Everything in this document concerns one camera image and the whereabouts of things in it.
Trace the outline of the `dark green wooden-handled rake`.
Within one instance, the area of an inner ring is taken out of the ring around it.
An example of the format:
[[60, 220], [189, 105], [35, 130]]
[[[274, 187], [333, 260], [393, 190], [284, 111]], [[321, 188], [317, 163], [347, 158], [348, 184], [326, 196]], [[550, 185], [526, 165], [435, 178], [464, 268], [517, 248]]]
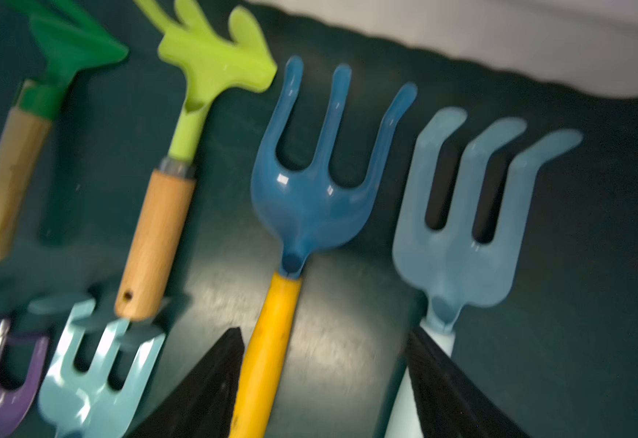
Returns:
[[129, 49], [75, 1], [12, 1], [46, 60], [22, 80], [0, 137], [0, 261], [9, 254], [34, 166], [76, 75], [123, 61]]

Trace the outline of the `light blue hand rake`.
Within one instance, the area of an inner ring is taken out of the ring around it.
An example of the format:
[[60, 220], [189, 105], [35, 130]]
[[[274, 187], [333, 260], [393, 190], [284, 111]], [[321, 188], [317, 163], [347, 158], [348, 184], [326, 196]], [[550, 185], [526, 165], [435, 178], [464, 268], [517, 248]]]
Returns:
[[[576, 148], [583, 139], [575, 129], [552, 131], [516, 155], [508, 167], [494, 236], [483, 244], [474, 239], [472, 228], [488, 162], [496, 151], [525, 131], [526, 122], [519, 118], [496, 120], [466, 146], [447, 222], [440, 230], [433, 230], [426, 224], [426, 211], [441, 148], [466, 118], [464, 109], [441, 109], [419, 134], [392, 252], [397, 273], [428, 298], [427, 313], [417, 328], [426, 330], [450, 359], [461, 311], [466, 306], [497, 305], [512, 289], [539, 170]], [[386, 434], [425, 437], [419, 426], [408, 366]]]

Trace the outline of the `blue yellow-handled hand rake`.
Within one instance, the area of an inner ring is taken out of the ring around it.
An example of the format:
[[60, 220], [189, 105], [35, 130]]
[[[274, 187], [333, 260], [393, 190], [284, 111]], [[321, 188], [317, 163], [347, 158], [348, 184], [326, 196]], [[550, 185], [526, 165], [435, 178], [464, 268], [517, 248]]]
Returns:
[[253, 209], [264, 227], [279, 239], [281, 257], [244, 354], [232, 437], [264, 436], [284, 368], [305, 263], [317, 251], [346, 244], [368, 222], [397, 124], [418, 96], [412, 82], [400, 88], [379, 125], [364, 181], [355, 188], [345, 188], [333, 180], [329, 164], [350, 89], [352, 69], [346, 64], [339, 65], [333, 74], [311, 164], [292, 171], [277, 158], [276, 148], [299, 96], [303, 73], [302, 58], [291, 57], [251, 173]]

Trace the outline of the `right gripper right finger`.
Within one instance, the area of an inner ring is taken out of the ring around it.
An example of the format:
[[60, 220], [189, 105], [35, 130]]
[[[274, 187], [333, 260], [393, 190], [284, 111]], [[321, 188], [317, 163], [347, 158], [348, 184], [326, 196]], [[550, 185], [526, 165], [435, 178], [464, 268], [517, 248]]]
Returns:
[[425, 437], [526, 437], [424, 328], [408, 335], [407, 363]]

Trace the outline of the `lime green wooden-handled rake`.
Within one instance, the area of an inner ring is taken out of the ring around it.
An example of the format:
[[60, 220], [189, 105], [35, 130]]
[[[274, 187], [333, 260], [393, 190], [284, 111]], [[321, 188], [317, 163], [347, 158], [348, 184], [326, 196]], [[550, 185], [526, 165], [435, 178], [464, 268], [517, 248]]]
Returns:
[[193, 164], [214, 100], [230, 88], [261, 93], [271, 86], [277, 64], [262, 28], [245, 7], [228, 19], [229, 38], [211, 27], [196, 1], [177, 1], [171, 18], [156, 1], [139, 9], [162, 33], [158, 57], [179, 68], [186, 95], [167, 155], [151, 173], [114, 311], [142, 321], [158, 313], [196, 185]]

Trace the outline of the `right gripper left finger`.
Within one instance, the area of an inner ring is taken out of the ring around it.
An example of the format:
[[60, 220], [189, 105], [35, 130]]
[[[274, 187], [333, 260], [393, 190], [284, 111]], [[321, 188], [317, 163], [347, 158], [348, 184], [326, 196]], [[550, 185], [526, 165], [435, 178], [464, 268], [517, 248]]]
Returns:
[[241, 376], [244, 342], [229, 328], [130, 437], [227, 437]]

